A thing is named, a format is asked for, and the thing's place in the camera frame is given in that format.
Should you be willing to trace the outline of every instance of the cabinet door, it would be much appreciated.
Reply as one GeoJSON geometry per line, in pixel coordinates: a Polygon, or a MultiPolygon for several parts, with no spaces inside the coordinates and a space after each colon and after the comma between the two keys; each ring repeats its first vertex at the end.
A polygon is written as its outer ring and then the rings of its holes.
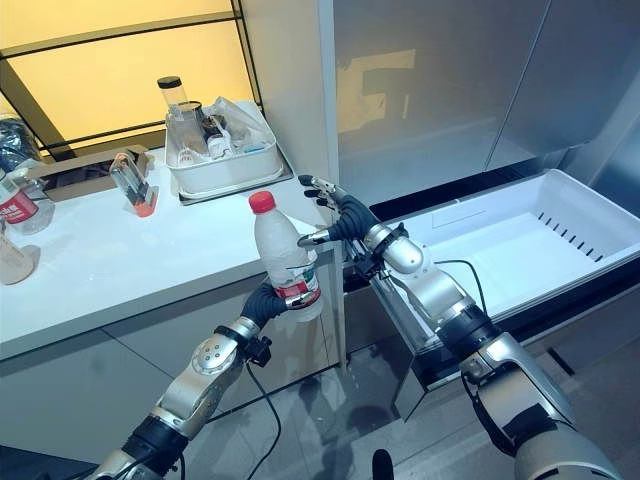
{"type": "Polygon", "coordinates": [[[372,204],[483,171],[545,4],[334,2],[345,188],[372,204]]]}
{"type": "Polygon", "coordinates": [[[488,168],[593,140],[638,72],[639,45],[637,0],[553,2],[488,168]]]}
{"type": "Polygon", "coordinates": [[[93,331],[0,363],[0,444],[100,463],[170,377],[93,331]]]}
{"type": "MultiPolygon", "coordinates": [[[[323,288],[321,319],[296,323],[286,315],[267,324],[261,335],[273,341],[272,358],[256,374],[267,390],[275,390],[337,362],[329,269],[333,252],[321,255],[318,276],[323,288]]],[[[265,275],[251,277],[222,288],[187,298],[121,322],[104,327],[131,350],[171,377],[188,364],[195,347],[213,334],[218,325],[228,324],[240,315],[242,306],[265,275]]],[[[260,396],[255,385],[243,374],[225,394],[221,409],[245,403],[260,396]]]]}

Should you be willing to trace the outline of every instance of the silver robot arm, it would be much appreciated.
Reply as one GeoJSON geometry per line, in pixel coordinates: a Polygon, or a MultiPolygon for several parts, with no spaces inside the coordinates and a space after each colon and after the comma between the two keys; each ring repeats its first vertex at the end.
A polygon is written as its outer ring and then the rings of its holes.
{"type": "Polygon", "coordinates": [[[337,185],[303,175],[307,197],[340,213],[335,225],[302,237],[300,246],[350,242],[356,271],[404,290],[430,329],[460,362],[474,410],[494,445],[515,457],[517,480],[621,479],[615,467],[574,428],[560,388],[529,353],[502,332],[447,273],[425,262],[403,225],[391,229],[337,185]]]}
{"type": "Polygon", "coordinates": [[[195,349],[187,367],[124,446],[112,452],[88,478],[164,478],[189,441],[207,423],[227,388],[238,379],[243,364],[251,361],[264,366],[271,358],[271,341],[265,337],[258,339],[267,321],[285,310],[302,308],[312,300],[311,292],[280,299],[270,285],[262,284],[248,298],[238,319],[217,327],[195,349]]]}

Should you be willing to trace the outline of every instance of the white plastic container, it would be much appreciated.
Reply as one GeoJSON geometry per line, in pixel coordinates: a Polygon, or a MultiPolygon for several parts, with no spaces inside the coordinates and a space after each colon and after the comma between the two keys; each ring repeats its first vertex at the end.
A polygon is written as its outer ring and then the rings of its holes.
{"type": "MultiPolygon", "coordinates": [[[[640,219],[559,170],[401,220],[434,261],[474,265],[494,320],[640,257],[640,219]]],[[[467,266],[438,266],[480,304],[467,266]]]]}
{"type": "MultiPolygon", "coordinates": [[[[253,102],[237,102],[242,110],[250,114],[261,124],[266,125],[264,117],[253,102]]],[[[208,108],[203,107],[205,114],[208,108]]],[[[284,169],[282,159],[276,147],[276,137],[271,132],[267,146],[259,151],[236,155],[222,160],[210,160],[195,165],[179,166],[178,151],[169,138],[166,139],[166,164],[178,182],[180,193],[185,197],[197,198],[199,194],[218,191],[234,185],[247,186],[251,182],[264,182],[277,179],[284,169]]]]}
{"type": "Polygon", "coordinates": [[[249,198],[256,214],[254,235],[260,258],[280,298],[312,291],[317,299],[308,307],[288,312],[298,322],[308,322],[322,312],[322,294],[316,278],[313,260],[307,251],[298,247],[300,235],[293,223],[275,208],[270,192],[254,193],[249,198]]]}

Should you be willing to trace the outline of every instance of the bottle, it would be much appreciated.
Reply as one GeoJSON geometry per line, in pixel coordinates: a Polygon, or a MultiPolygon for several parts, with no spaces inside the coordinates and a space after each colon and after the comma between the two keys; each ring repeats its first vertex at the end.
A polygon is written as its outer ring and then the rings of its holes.
{"type": "Polygon", "coordinates": [[[254,193],[249,197],[249,205],[256,214],[254,234],[258,253],[276,294],[286,298],[303,292],[316,292],[312,304],[289,312],[298,322],[313,320],[322,312],[323,300],[314,262],[305,249],[298,247],[300,235],[296,227],[276,209],[271,192],[254,193]]]}
{"type": "Polygon", "coordinates": [[[24,280],[35,268],[33,259],[0,232],[0,283],[11,285],[24,280]]]}
{"type": "Polygon", "coordinates": [[[200,155],[207,155],[205,133],[202,128],[202,105],[190,102],[182,87],[180,77],[163,77],[158,79],[169,113],[166,117],[169,139],[176,151],[190,149],[200,155]]]}
{"type": "Polygon", "coordinates": [[[55,204],[34,181],[22,183],[25,189],[0,169],[0,216],[23,235],[31,235],[51,223],[55,204]]]}

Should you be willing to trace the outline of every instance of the white countertop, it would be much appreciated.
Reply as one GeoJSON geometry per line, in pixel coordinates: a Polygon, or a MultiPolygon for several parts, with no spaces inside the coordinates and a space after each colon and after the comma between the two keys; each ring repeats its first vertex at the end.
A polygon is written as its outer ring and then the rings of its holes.
{"type": "MultiPolygon", "coordinates": [[[[111,189],[57,203],[51,225],[35,235],[7,232],[41,257],[30,277],[0,285],[0,359],[264,271],[252,191],[183,206],[164,149],[148,154],[149,184],[160,189],[153,215],[137,217],[111,189]]],[[[295,178],[266,188],[300,233],[324,223],[295,178]]]]}

